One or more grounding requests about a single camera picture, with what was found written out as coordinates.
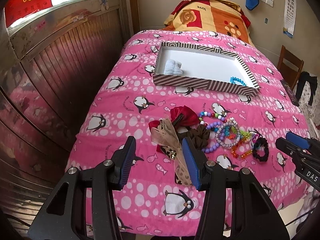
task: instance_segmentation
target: beaded bracelet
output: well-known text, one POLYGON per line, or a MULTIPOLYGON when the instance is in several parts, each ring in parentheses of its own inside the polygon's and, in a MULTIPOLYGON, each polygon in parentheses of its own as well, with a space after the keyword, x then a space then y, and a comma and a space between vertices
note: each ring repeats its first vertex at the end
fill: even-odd
POLYGON ((217 131, 217 133, 216 133, 216 140, 217 140, 217 142, 218 142, 222 147, 225 147, 225 148, 231 148, 231 147, 237 145, 238 142, 240 141, 240 137, 241 137, 241 133, 240 133, 240 129, 239 129, 239 127, 238 127, 238 123, 235 121, 235 119, 234 119, 233 117, 231 117, 231 118, 229 119, 229 121, 223 123, 223 124, 219 127, 219 129, 218 129, 218 131, 217 131), (237 135, 236 141, 233 142, 233 143, 230 143, 230 144, 225 144, 224 142, 222 142, 222 141, 220 140, 220 134, 222 133, 222 130, 225 129, 226 126, 230 126, 230 127, 236 128, 236 135, 237 135))
POLYGON ((268 142, 267 142, 266 138, 260 137, 257 139, 257 141, 255 142, 255 144, 253 145, 253 148, 252 148, 252 156, 261 162, 266 162, 268 160, 269 148, 268 148, 268 142), (257 149, 261 146, 264 147, 264 155, 263 156, 260 156, 257 153, 257 149))

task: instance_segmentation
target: hair accessory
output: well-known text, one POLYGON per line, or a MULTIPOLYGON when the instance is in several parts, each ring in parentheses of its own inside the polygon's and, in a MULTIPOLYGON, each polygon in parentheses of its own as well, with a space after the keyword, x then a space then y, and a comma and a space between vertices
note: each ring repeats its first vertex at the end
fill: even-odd
POLYGON ((255 144, 253 145, 253 148, 252 148, 252 156, 261 162, 266 162, 268 160, 269 148, 268 148, 268 141, 266 138, 259 137, 257 139, 257 141, 255 142, 255 144), (257 149, 260 148, 261 146, 264 147, 264 155, 263 156, 260 156, 257 153, 257 149))
POLYGON ((236 81, 239 82, 241 85, 243 85, 245 87, 247 86, 240 78, 236 78, 236 77, 231 77, 230 78, 230 83, 231 84, 235 84, 236 81))
POLYGON ((240 138, 241 138, 241 133, 240 133, 240 129, 238 127, 238 123, 235 121, 235 119, 233 117, 231 117, 227 122, 223 123, 217 133, 216 133, 216 140, 217 142, 222 146, 222 147, 225 147, 225 148, 231 148, 235 145, 238 144, 238 142, 240 141, 240 138), (220 139, 220 135, 222 133, 222 130, 225 129, 225 127, 227 126, 230 126, 230 127, 234 127, 236 129, 236 141, 233 142, 233 143, 230 143, 230 144, 225 144, 224 142, 222 142, 222 140, 220 139))

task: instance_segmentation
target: blue beaded bracelet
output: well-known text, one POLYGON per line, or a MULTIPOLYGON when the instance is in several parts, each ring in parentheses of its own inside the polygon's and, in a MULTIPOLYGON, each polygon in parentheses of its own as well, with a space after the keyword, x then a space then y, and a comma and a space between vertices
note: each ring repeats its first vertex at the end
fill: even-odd
POLYGON ((231 84, 235 84, 236 81, 239 82, 241 85, 243 85, 245 87, 247 86, 240 78, 236 78, 236 77, 231 77, 230 78, 230 83, 231 84))

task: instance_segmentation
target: wall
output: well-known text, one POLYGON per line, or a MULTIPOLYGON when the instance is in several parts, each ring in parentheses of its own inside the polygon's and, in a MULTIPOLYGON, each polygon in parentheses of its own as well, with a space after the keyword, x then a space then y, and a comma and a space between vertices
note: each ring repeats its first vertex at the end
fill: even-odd
MULTIPOLYGON (((163 28, 164 20, 182 0, 138 0, 141 29, 163 28)), ((320 76, 320 23, 306 0, 297 0, 297 16, 293 38, 283 34, 285 0, 274 0, 273 8, 261 2, 253 11, 245 0, 238 3, 251 21, 250 37, 264 55, 277 65, 281 45, 303 59, 304 70, 320 76)))

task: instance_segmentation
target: cartoon penguin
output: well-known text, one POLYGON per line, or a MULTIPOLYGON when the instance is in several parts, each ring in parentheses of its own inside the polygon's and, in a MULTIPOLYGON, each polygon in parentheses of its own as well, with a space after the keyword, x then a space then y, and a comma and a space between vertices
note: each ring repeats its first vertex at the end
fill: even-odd
POLYGON ((286 98, 286 94, 282 90, 279 90, 279 93, 280 93, 281 96, 283 96, 285 99, 287 99, 286 98))
POLYGON ((187 88, 187 87, 176 87, 174 90, 175 94, 184 94, 187 96, 188 94, 191 94, 194 91, 194 88, 187 88))
POLYGON ((157 49, 156 46, 151 46, 150 48, 151 48, 151 51, 152 51, 154 54, 156 54, 156 53, 159 52, 159 50, 157 49))
POLYGON ((116 90, 124 85, 124 81, 121 78, 111 78, 108 84, 108 89, 116 90))
POLYGON ((287 160, 288 158, 284 158, 282 153, 281 152, 278 152, 277 153, 277 161, 279 163, 279 165, 282 167, 282 170, 284 172, 284 166, 285 166, 285 161, 287 160))
POLYGON ((239 99, 240 99, 241 102, 247 102, 247 103, 251 102, 251 97, 250 96, 239 95, 239 99))
POLYGON ((209 36, 215 38, 215 37, 218 37, 219 34, 217 34, 216 32, 210 32, 210 31, 209 31, 209 36))
POLYGON ((229 110, 226 110, 222 105, 219 103, 213 103, 211 106, 212 110, 221 115, 222 117, 226 117, 228 113, 231 113, 229 110))
POLYGON ((292 119, 299 126, 299 119, 296 118, 294 115, 292 116, 292 119))
POLYGON ((179 218, 187 214, 194 207, 193 201, 181 190, 181 194, 169 193, 167 190, 165 193, 164 200, 164 211, 166 215, 179 215, 179 218))
POLYGON ((127 60, 127 61, 132 61, 135 58, 137 58, 137 55, 134 55, 134 54, 129 54, 124 56, 124 60, 127 60))
POLYGON ((143 161, 143 162, 144 162, 144 159, 142 159, 142 158, 139 157, 139 156, 135 156, 135 157, 133 158, 133 161, 132 161, 131 166, 134 166, 134 165, 137 163, 137 161, 143 161))
POLYGON ((219 155, 217 157, 217 163, 219 163, 219 165, 222 168, 228 169, 228 170, 233 170, 234 168, 239 167, 238 165, 232 164, 231 160, 228 158, 226 154, 219 155))
POLYGON ((283 105, 280 103, 280 101, 278 99, 275 99, 276 105, 279 109, 281 109, 282 111, 284 110, 283 105))
POLYGON ((100 114, 100 116, 92 115, 86 130, 93 130, 95 132, 100 128, 105 127, 106 125, 107 120, 103 117, 102 114, 100 114))
POLYGON ((259 75, 260 77, 261 77, 261 80, 263 81, 263 82, 265 82, 265 83, 270 83, 270 81, 265 77, 265 76, 263 76, 263 75, 259 75))
POLYGON ((123 224, 122 220, 120 219, 120 217, 118 217, 118 216, 117 216, 117 221, 118 221, 119 229, 120 229, 121 231, 125 231, 126 229, 131 229, 131 230, 132 230, 131 227, 125 226, 125 225, 123 224))
POLYGON ((236 46, 232 45, 230 42, 227 43, 230 48, 236 49, 236 46))
POLYGON ((271 188, 268 188, 266 185, 264 185, 263 184, 263 187, 262 187, 263 189, 264 189, 264 191, 268 194, 268 197, 270 197, 271 196, 271 192, 272 192, 272 190, 271 190, 271 188))
POLYGON ((247 46, 248 45, 244 41, 240 41, 240 44, 242 44, 243 46, 247 46))
POLYGON ((249 56, 249 60, 253 63, 257 63, 258 60, 256 60, 254 57, 249 56))
POLYGON ((275 122, 276 122, 276 117, 274 117, 270 112, 266 111, 265 112, 267 118, 269 119, 270 122, 272 122, 273 126, 275 127, 275 122))
POLYGON ((153 74, 155 72, 155 67, 153 65, 146 65, 144 67, 144 69, 149 73, 149 75, 151 76, 151 74, 153 74))
POLYGON ((136 44, 139 44, 139 43, 142 43, 143 41, 142 40, 135 40, 131 43, 131 45, 136 45, 136 44))
POLYGON ((133 103, 139 109, 140 114, 141 114, 141 110, 147 109, 150 105, 153 105, 153 106, 155 105, 153 103, 150 103, 145 96, 136 97, 133 103))
POLYGON ((271 75, 274 75, 275 73, 270 69, 270 68, 266 68, 266 71, 268 72, 268 73, 270 73, 271 75))
POLYGON ((158 40, 159 40, 160 37, 163 37, 163 36, 161 36, 161 35, 159 35, 159 34, 153 34, 153 36, 154 36, 155 38, 157 38, 158 40))

